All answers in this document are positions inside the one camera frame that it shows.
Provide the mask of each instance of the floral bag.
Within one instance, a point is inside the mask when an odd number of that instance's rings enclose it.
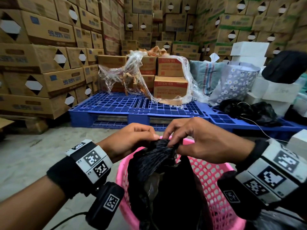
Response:
[[[223,100],[243,100],[251,90],[260,68],[245,62],[229,61],[222,70],[221,79],[209,97],[209,104],[216,106]]]

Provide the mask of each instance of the black cable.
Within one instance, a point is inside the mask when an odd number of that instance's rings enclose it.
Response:
[[[54,230],[56,229],[57,227],[59,227],[61,224],[65,223],[66,221],[76,217],[76,216],[80,216],[80,215],[86,215],[87,212],[80,212],[80,213],[77,213],[77,214],[74,214],[73,216],[70,216],[68,217],[67,219],[63,220],[62,222],[58,223],[56,226],[54,226],[53,228],[51,228],[50,230]]]
[[[285,216],[289,216],[289,217],[291,217],[291,218],[293,218],[293,219],[296,219],[296,220],[302,222],[303,224],[307,224],[307,222],[306,222],[305,220],[302,220],[302,219],[300,219],[300,218],[298,218],[298,217],[296,217],[296,216],[293,216],[293,215],[291,215],[291,214],[284,213],[284,212],[279,211],[279,210],[270,210],[270,211],[277,212],[277,213],[283,214],[283,215],[285,215]]]

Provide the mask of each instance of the right hand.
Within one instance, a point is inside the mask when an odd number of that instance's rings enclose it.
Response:
[[[177,153],[214,164],[242,162],[255,146],[254,142],[243,139],[199,117],[173,120],[166,128],[163,139],[168,139],[172,133],[174,134],[168,147],[191,136],[195,143],[180,145]]]

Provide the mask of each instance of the pink laundry basket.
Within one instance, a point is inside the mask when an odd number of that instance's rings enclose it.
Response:
[[[194,143],[191,139],[184,139],[183,144]],[[125,157],[118,168],[116,175],[116,183],[125,189],[125,196],[122,199],[119,208],[128,222],[132,230],[139,230],[140,221],[136,218],[130,209],[129,195],[128,195],[128,173],[127,168],[133,154]],[[228,201],[222,194],[221,190],[217,186],[218,178],[226,171],[233,170],[228,164],[210,164],[201,159],[195,159],[189,157],[191,166],[194,173],[200,179],[204,189],[209,209],[212,215],[212,221],[214,230],[243,230],[246,220],[239,218]]]

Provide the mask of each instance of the forearm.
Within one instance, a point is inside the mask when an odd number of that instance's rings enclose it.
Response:
[[[44,176],[0,203],[0,229],[41,230],[66,201],[60,187]]]

